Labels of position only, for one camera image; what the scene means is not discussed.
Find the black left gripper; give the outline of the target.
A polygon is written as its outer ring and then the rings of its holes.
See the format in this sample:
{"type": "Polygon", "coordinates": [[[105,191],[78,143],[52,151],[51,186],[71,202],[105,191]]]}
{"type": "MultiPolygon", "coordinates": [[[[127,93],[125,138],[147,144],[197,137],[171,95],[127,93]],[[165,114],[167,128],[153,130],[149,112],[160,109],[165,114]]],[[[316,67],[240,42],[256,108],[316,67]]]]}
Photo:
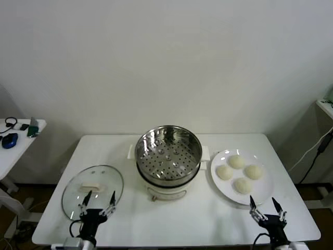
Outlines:
{"type": "Polygon", "coordinates": [[[83,223],[82,229],[80,230],[79,237],[85,241],[89,241],[96,246],[96,233],[100,224],[107,221],[108,217],[116,210],[116,192],[114,191],[109,206],[102,209],[87,209],[92,190],[84,197],[83,202],[79,204],[80,208],[80,220],[83,223]]]}

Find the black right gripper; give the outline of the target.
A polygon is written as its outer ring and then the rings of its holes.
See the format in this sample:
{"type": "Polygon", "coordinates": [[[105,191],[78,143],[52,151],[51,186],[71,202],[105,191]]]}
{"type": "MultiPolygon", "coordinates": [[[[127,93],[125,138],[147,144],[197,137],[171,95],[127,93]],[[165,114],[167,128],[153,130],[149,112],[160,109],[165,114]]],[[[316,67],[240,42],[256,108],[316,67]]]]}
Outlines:
{"type": "Polygon", "coordinates": [[[260,227],[268,231],[271,245],[287,245],[287,237],[284,232],[287,212],[282,209],[275,198],[272,197],[272,201],[278,215],[264,215],[258,210],[253,197],[250,195],[250,215],[256,222],[259,222],[260,227]]]}

